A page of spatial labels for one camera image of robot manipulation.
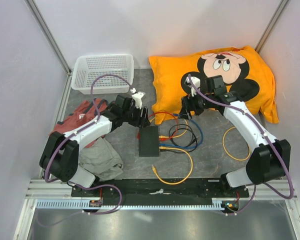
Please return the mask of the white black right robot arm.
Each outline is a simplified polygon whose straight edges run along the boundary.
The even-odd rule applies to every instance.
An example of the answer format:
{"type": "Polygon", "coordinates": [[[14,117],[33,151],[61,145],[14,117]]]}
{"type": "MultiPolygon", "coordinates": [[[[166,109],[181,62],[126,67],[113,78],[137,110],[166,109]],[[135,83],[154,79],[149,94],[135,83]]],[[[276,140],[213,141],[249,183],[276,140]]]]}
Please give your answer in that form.
{"type": "Polygon", "coordinates": [[[250,147],[251,155],[245,167],[222,176],[219,191],[223,196],[232,196],[237,187],[268,184],[280,177],[286,177],[289,188],[293,188],[289,175],[290,143],[268,132],[236,92],[227,91],[220,75],[200,80],[188,74],[182,85],[187,88],[187,95],[181,99],[181,118],[191,119],[192,112],[198,116],[205,109],[215,109],[233,124],[250,147]]]}

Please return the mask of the black network switch box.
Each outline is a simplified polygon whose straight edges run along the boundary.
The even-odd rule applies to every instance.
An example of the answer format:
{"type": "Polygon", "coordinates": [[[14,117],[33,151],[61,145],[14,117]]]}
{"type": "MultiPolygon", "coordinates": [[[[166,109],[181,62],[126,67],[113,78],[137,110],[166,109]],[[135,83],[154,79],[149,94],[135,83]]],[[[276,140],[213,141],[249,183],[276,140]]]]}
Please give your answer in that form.
{"type": "Polygon", "coordinates": [[[148,126],[139,131],[138,153],[140,157],[158,157],[159,149],[159,127],[148,126]]]}

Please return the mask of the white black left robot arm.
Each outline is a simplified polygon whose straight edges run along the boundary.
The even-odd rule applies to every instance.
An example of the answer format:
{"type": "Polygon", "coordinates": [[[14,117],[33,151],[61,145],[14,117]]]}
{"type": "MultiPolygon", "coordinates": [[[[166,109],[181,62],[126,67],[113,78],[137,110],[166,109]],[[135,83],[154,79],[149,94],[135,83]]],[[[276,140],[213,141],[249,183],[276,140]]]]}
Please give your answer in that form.
{"type": "Polygon", "coordinates": [[[51,133],[39,161],[44,169],[45,182],[70,182],[82,187],[89,197],[96,196],[100,191],[97,177],[79,165],[79,153],[92,141],[113,132],[123,123],[140,129],[148,127],[148,108],[142,103],[144,95],[142,91],[132,95],[119,94],[108,109],[98,112],[89,122],[65,133],[51,133]]]}

